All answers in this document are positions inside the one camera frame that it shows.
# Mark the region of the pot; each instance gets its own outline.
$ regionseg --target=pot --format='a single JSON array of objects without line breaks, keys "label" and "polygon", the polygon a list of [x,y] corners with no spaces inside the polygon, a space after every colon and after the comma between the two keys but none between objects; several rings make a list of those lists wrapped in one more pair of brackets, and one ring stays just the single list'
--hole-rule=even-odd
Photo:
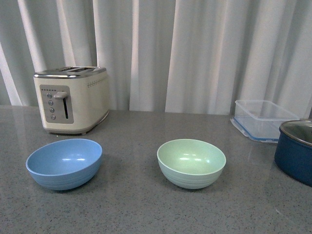
[{"label": "pot", "polygon": [[294,179],[312,187],[312,121],[281,124],[275,151],[277,166]]}]

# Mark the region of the cream toaster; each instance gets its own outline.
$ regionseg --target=cream toaster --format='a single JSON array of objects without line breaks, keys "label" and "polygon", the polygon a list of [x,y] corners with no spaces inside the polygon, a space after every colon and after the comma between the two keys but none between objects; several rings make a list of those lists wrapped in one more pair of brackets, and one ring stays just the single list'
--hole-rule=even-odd
[{"label": "cream toaster", "polygon": [[47,132],[85,134],[109,113],[106,68],[79,66],[36,72],[34,83]]}]

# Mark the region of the toaster chrome top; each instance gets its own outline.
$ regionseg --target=toaster chrome top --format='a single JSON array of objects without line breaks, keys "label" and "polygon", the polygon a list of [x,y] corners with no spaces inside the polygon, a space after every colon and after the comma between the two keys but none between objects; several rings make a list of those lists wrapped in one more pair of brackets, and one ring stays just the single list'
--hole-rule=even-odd
[{"label": "toaster chrome top", "polygon": [[95,74],[105,71],[106,71],[105,67],[88,67],[88,66],[62,67],[42,72],[36,72],[34,74],[34,77],[53,78],[53,79],[75,79],[93,76]]}]

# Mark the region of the container lid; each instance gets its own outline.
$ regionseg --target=container lid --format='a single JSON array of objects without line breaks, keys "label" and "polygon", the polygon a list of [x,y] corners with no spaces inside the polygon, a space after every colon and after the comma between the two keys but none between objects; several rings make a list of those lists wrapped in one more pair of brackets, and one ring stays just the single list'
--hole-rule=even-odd
[{"label": "container lid", "polygon": [[290,138],[312,147],[312,120],[294,120],[281,124],[280,130]]},{"label": "container lid", "polygon": [[264,142],[264,143],[277,143],[278,138],[265,138],[265,137],[255,137],[253,136],[248,129],[246,129],[235,117],[231,118],[231,122],[235,128],[237,128],[244,136],[249,137],[251,140]]}]

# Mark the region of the green bowl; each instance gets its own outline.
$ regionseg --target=green bowl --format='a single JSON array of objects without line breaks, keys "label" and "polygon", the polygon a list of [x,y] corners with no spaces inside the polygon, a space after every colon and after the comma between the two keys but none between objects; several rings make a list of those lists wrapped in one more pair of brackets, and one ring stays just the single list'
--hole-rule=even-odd
[{"label": "green bowl", "polygon": [[168,141],[158,149],[157,158],[165,177],[186,189],[211,185],[226,164],[226,157],[220,149],[195,139]]}]

